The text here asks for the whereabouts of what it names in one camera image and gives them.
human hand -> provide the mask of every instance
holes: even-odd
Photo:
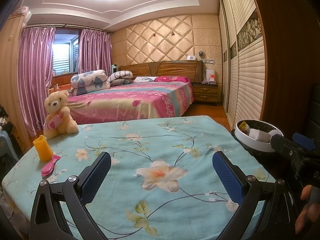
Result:
[[[300,199],[305,200],[310,197],[310,194],[311,194],[311,185],[307,185],[303,188]],[[309,206],[309,204],[306,204],[304,206],[295,224],[296,234],[300,233],[300,231],[305,226],[307,222],[305,220],[306,215],[314,223],[320,215],[320,204],[313,203],[311,206]]]

pink curtain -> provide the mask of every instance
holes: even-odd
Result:
[[[55,27],[22,31],[18,59],[18,88],[22,115],[29,136],[44,129],[46,88],[52,81],[52,44]]]
[[[110,34],[83,29],[79,41],[79,73],[103,69],[111,74]]]

ceiling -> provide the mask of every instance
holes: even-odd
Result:
[[[73,24],[109,31],[178,14],[217,13],[218,0],[22,0],[31,24]]]

curtain rod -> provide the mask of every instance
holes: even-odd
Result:
[[[27,25],[25,28],[33,28],[33,27],[62,27],[62,28],[75,28],[75,29],[90,29],[100,32],[106,32],[106,33],[113,33],[106,30],[98,29],[98,28],[92,28],[87,26],[81,26],[81,25],[71,25],[71,24],[32,24]]]

pink hairbrush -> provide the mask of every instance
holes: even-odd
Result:
[[[54,165],[56,164],[57,160],[60,160],[60,156],[58,155],[53,155],[51,162],[47,163],[41,170],[41,176],[45,177],[48,176],[53,170],[54,170]]]

